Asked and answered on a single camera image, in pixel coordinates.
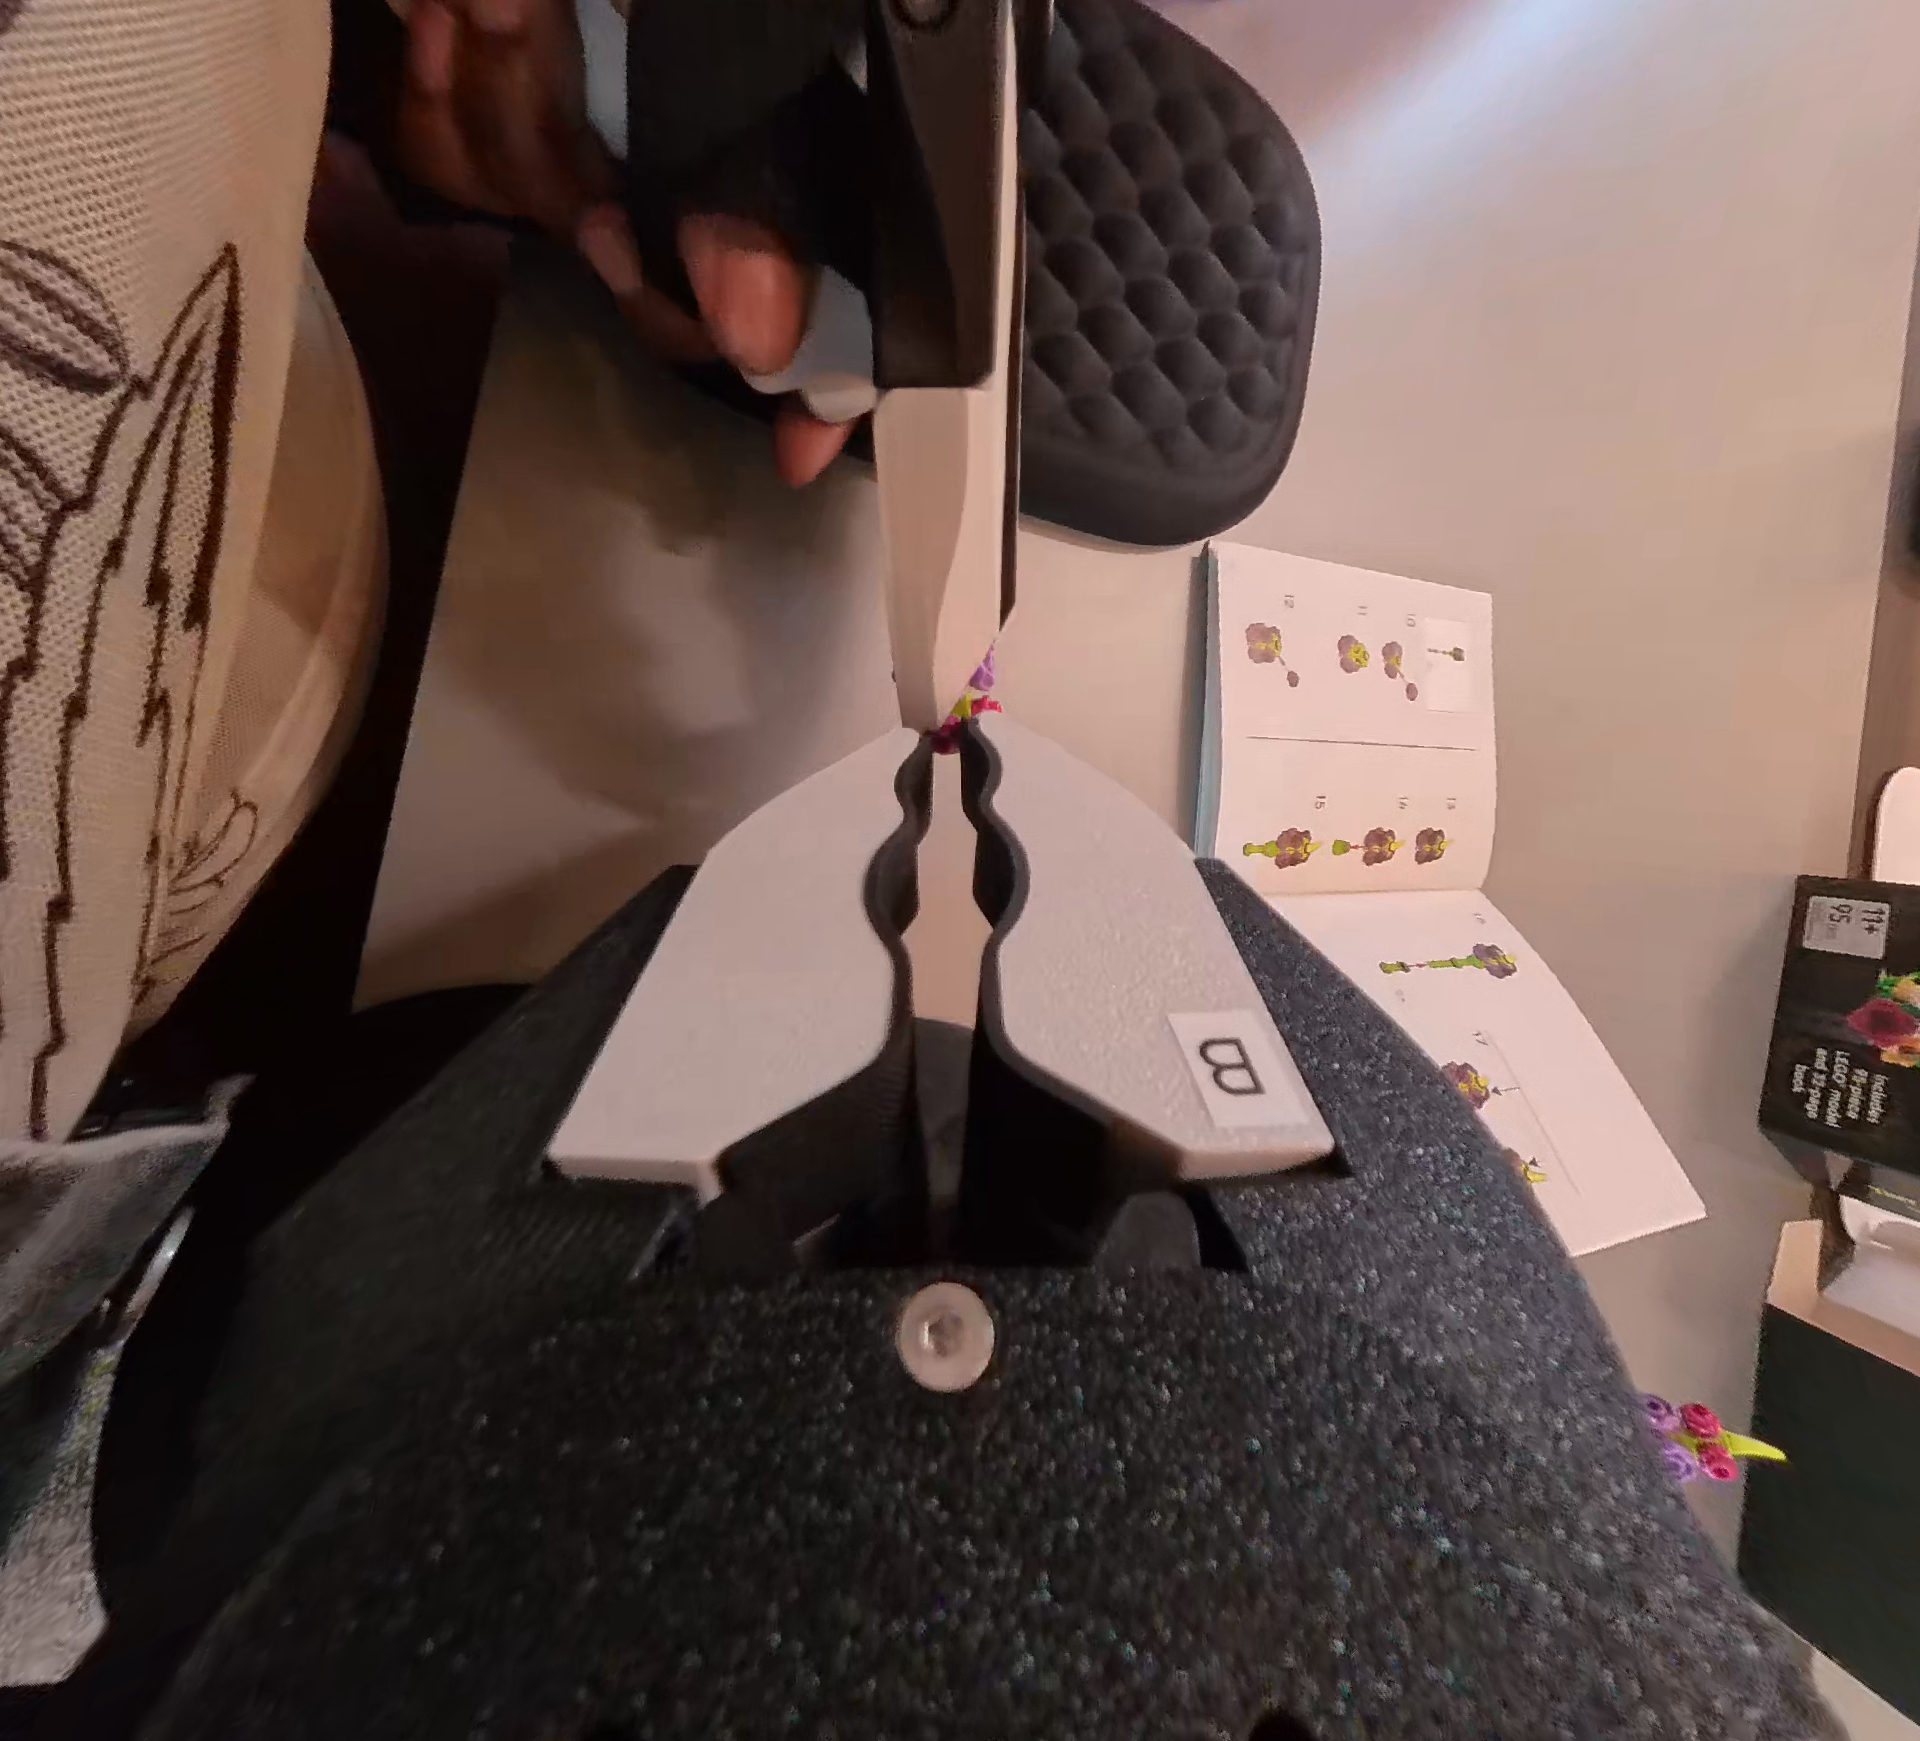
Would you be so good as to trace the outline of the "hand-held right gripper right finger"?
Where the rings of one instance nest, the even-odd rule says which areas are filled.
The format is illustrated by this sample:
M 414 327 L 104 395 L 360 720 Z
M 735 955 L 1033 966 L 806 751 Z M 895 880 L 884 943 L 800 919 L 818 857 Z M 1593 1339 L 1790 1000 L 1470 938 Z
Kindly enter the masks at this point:
M 1247 1182 L 1333 1155 L 1182 837 L 1021 723 L 970 726 L 961 775 L 995 1059 L 1091 1126 L 1115 1179 Z

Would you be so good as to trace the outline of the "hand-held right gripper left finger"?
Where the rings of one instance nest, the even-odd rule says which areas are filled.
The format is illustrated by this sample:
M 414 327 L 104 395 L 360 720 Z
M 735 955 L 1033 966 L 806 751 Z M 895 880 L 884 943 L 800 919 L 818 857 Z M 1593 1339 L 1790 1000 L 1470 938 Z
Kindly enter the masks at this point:
M 896 726 L 707 853 L 547 1146 L 568 1179 L 862 1203 L 910 1138 L 930 741 Z

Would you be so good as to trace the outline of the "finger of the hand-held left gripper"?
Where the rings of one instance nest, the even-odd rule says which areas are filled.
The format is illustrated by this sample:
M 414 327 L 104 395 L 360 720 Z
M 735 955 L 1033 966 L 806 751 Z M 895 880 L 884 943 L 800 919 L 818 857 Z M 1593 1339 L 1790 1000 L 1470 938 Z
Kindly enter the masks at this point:
M 902 726 L 936 733 L 1015 606 L 1021 532 L 1021 35 L 1002 12 L 992 360 L 961 388 L 892 388 L 874 412 L 884 592 Z

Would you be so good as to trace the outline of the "person's left hand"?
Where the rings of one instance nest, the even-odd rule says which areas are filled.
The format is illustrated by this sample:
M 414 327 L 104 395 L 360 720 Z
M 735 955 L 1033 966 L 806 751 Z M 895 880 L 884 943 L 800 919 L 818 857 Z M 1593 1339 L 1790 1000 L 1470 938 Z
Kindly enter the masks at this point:
M 571 0 L 417 0 L 397 146 L 414 180 L 454 203 L 534 224 L 581 251 L 642 341 L 669 363 L 783 374 L 810 327 L 818 274 L 765 226 L 678 220 L 693 309 L 642 265 L 618 176 L 585 115 Z

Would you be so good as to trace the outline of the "black quilted pad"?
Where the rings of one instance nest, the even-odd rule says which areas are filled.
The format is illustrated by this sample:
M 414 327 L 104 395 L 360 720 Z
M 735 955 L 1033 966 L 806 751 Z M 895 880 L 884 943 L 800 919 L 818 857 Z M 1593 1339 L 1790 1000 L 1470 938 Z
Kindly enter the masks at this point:
M 1018 511 L 1179 548 L 1282 480 L 1323 235 L 1310 166 L 1245 77 L 1144 0 L 1052 0 L 1021 113 Z

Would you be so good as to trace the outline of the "toy brick instruction booklet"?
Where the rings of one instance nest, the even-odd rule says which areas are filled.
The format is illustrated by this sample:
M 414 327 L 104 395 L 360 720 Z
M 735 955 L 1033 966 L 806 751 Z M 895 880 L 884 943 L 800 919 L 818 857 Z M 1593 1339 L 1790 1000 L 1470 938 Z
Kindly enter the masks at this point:
M 1494 599 L 1213 539 L 1195 849 L 1449 1081 L 1576 1256 L 1708 1209 L 1552 966 L 1487 898 Z

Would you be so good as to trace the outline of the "black printed toy box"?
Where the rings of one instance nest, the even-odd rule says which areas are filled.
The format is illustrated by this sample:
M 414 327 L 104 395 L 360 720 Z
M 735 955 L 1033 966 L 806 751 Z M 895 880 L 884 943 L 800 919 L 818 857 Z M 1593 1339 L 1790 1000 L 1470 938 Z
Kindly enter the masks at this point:
M 1918 884 L 1795 883 L 1759 1130 L 1918 1182 Z

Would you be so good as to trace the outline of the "grey patterned cloth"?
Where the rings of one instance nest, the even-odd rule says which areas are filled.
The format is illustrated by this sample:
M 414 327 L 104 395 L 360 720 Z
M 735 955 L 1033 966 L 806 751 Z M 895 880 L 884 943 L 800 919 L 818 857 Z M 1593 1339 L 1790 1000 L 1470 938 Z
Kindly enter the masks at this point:
M 249 1086 L 216 1082 L 178 1123 L 4 1143 L 4 1691 L 65 1681 L 104 1634 L 93 1493 L 117 1374 Z

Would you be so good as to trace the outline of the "purple pink toy brick sprig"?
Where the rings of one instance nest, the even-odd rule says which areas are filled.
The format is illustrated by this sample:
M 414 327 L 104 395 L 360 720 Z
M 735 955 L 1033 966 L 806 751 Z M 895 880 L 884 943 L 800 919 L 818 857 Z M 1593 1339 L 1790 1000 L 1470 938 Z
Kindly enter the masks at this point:
M 1787 1468 L 1787 1452 L 1747 1434 L 1730 1430 L 1705 1401 L 1668 1401 L 1640 1393 L 1654 1451 L 1674 1485 L 1739 1488 L 1752 1465 Z

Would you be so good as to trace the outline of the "beige printed shirt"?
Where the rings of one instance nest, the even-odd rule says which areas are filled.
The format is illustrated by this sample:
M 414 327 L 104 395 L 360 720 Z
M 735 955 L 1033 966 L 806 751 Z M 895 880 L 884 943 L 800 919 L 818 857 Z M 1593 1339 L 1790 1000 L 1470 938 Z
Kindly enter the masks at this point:
M 4 0 L 4 1138 L 62 1143 L 339 767 L 384 517 L 309 258 L 329 0 Z

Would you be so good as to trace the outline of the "white rounded object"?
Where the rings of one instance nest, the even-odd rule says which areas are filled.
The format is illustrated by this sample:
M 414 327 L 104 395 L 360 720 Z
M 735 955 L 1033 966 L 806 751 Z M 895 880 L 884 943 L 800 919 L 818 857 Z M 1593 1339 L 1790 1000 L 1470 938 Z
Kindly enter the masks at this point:
M 1876 792 L 1868 826 L 1863 876 L 1903 888 L 1920 884 L 1920 770 L 1892 770 Z

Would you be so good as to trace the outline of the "open black cardboard box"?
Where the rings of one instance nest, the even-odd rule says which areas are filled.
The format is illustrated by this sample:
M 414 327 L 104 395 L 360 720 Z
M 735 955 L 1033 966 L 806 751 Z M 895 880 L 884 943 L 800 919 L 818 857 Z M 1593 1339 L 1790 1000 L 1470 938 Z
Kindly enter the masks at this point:
M 1742 1502 L 1739 1578 L 1918 1721 L 1918 1220 L 1822 1191 L 1780 1236 L 1752 1424 L 1786 1462 Z

